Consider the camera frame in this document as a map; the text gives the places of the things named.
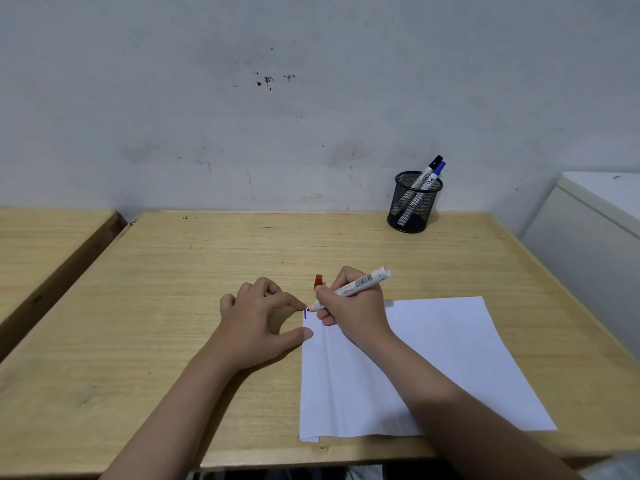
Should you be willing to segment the person's right hand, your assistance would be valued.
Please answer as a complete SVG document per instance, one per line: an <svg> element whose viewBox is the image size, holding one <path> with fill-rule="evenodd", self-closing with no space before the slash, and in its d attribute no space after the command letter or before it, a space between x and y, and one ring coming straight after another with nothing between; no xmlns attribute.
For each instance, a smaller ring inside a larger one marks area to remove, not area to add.
<svg viewBox="0 0 640 480"><path fill-rule="evenodd" d="M331 286L315 288L316 299L324 306L317 318L325 327L338 326L363 351L385 341L393 332L388 324L383 292L379 284L356 295L343 297L336 290L363 277L364 272L344 266Z"/></svg>

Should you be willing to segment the person's left hand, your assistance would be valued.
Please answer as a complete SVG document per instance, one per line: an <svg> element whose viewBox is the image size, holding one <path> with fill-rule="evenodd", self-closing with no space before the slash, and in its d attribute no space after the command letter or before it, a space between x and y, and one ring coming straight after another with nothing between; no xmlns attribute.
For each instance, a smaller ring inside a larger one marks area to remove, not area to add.
<svg viewBox="0 0 640 480"><path fill-rule="evenodd" d="M282 290L279 297L252 297L252 284L245 282L237 292L233 311L221 316L210 343L216 359L233 374L272 361L281 355L270 354L270 338L274 333L269 320L285 308L302 311L306 306L292 294Z"/></svg>

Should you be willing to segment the white marker pen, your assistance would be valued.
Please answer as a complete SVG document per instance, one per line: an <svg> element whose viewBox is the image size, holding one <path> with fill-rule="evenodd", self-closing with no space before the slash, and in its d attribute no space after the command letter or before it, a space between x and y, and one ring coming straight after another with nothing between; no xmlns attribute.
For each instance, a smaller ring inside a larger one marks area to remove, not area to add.
<svg viewBox="0 0 640 480"><path fill-rule="evenodd" d="M350 267L343 266L334 284L340 284L338 288L329 287L328 290L343 298L353 297L364 290L371 289L386 279L391 277L391 272L387 267L380 267L370 273Z"/></svg>

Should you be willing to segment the white paper sheet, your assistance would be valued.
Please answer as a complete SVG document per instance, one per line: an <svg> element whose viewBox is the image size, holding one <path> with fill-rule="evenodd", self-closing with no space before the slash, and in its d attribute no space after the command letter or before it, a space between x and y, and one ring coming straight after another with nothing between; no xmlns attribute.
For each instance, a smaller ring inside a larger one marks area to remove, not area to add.
<svg viewBox="0 0 640 480"><path fill-rule="evenodd" d="M395 334L455 384L524 431L556 431L494 326L482 297L386 301ZM338 326L309 311L302 345L299 439L419 436L386 375Z"/></svg>

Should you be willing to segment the person's left forearm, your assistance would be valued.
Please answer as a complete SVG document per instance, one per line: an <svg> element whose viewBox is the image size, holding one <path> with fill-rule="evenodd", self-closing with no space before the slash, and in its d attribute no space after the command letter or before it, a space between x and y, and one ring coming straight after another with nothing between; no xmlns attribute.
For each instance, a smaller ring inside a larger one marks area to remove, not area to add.
<svg viewBox="0 0 640 480"><path fill-rule="evenodd" d="M222 391L247 367L219 344L203 347L100 480L185 480Z"/></svg>

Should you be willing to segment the person's right forearm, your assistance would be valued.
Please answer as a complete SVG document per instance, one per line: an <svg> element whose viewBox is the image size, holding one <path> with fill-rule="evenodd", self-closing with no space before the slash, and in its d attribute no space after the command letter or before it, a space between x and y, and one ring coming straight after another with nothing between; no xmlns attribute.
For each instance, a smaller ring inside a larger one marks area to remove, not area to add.
<svg viewBox="0 0 640 480"><path fill-rule="evenodd" d="M355 343L386 375L434 450L466 480L583 480L393 332Z"/></svg>

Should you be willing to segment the wooden side desk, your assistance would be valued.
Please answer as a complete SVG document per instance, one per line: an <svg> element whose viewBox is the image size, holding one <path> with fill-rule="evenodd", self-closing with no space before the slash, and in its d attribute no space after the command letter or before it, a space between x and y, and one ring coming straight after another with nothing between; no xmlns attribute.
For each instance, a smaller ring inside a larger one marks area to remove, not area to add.
<svg viewBox="0 0 640 480"><path fill-rule="evenodd" d="M0 363L125 226L112 209L0 207Z"/></svg>

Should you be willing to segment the blue capped white marker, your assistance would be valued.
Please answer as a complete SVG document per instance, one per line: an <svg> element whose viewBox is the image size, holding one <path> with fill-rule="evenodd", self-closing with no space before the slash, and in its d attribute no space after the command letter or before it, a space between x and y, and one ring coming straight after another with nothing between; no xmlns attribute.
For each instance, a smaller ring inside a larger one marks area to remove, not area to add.
<svg viewBox="0 0 640 480"><path fill-rule="evenodd" d="M421 185L421 190L422 191L428 191L432 188L432 186L435 185L435 183L438 181L440 173L442 172L442 170L445 167L445 162L444 161L440 161L439 164L434 167L434 169L432 170L432 172L430 172L430 174L426 177L424 183Z"/></svg>

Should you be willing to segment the white cabinet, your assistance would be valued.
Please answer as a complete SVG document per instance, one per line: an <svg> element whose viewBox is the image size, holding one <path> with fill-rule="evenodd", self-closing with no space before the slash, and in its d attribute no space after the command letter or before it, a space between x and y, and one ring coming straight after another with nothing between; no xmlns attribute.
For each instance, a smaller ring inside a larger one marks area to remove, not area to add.
<svg viewBox="0 0 640 480"><path fill-rule="evenodd" d="M640 361L640 173L564 172L522 241Z"/></svg>

